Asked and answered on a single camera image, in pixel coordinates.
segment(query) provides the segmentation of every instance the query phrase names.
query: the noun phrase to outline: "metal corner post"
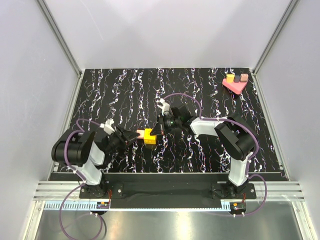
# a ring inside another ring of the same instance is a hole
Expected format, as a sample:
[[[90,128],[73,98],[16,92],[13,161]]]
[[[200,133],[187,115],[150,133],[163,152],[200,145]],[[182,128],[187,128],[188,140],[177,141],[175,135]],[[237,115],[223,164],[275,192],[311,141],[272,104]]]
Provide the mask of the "metal corner post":
[[[62,34],[58,28],[58,25],[50,12],[48,5],[46,4],[46,0],[35,0],[35,1],[37,2],[40,10],[42,11],[46,21],[48,22],[53,34],[55,35],[57,41],[59,42],[66,58],[68,59],[68,61],[71,64],[73,70],[75,71],[76,75],[78,77],[80,77],[82,70],[78,66],[76,59],[72,55],[64,37],[62,36]]]
[[[280,33],[282,32],[282,30],[284,29],[289,17],[292,15],[292,13],[294,12],[296,6],[298,5],[300,0],[291,0],[290,3],[288,4],[287,8],[285,9],[278,25],[276,26],[269,42],[267,43],[265,49],[263,50],[263,53],[261,55],[261,57],[259,58],[257,64],[255,65],[254,69],[253,69],[253,73],[256,75],[262,64],[264,63],[265,59],[267,58],[270,50],[272,49],[273,45],[275,44],[277,38],[279,37]]]

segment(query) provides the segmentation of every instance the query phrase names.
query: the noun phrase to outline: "pink block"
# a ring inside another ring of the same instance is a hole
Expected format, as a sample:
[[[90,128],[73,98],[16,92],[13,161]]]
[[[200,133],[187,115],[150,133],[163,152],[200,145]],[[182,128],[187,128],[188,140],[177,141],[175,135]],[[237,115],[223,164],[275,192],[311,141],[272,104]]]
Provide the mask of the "pink block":
[[[249,77],[249,75],[246,74],[246,73],[241,74],[240,82],[241,82],[241,83],[246,83],[246,82],[248,82],[248,77]]]
[[[223,79],[222,85],[225,86],[226,88],[230,89],[235,94],[239,95],[242,93],[242,90],[247,85],[247,81],[246,82],[227,82],[226,79]]]
[[[145,130],[137,130],[136,131],[138,134],[140,134],[140,136],[137,137],[137,139],[144,139],[145,137]]]

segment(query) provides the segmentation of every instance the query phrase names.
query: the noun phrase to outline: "reflective surface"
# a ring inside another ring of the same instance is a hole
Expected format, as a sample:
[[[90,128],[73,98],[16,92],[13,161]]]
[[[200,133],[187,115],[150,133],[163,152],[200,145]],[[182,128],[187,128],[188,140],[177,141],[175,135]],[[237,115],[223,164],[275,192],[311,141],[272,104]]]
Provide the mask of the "reflective surface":
[[[258,207],[250,202],[248,211]],[[74,220],[84,212],[64,211],[66,230],[76,239],[88,240],[100,223],[93,216]],[[267,202],[257,214],[248,217],[216,216],[207,212],[107,212],[103,218],[107,234],[102,240],[302,240],[289,202]],[[58,211],[43,212],[37,240],[67,239],[60,230]]]

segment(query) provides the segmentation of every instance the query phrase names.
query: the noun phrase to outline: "yellow block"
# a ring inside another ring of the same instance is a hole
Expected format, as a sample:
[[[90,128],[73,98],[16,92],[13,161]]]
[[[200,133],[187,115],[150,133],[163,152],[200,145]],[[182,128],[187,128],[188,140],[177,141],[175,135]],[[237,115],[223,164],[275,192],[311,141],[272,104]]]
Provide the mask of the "yellow block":
[[[226,75],[226,82],[227,83],[233,83],[234,79],[235,79],[235,75],[233,75],[233,74],[227,74]]]
[[[144,137],[143,137],[143,140],[144,140],[144,143],[145,144],[156,144],[156,141],[157,141],[157,136],[150,136],[150,133],[151,133],[152,129],[151,128],[146,128],[144,130]]]

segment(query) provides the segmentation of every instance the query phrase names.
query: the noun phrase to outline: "gray wall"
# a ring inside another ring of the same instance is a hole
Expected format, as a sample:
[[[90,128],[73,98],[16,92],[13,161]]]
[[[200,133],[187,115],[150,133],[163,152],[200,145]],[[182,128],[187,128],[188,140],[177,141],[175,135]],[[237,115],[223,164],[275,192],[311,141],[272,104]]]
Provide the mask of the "gray wall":
[[[35,0],[0,1],[0,239],[20,239],[76,75]]]
[[[290,0],[45,0],[84,68],[254,67]]]
[[[320,236],[320,1],[300,1],[258,73],[293,180]]]

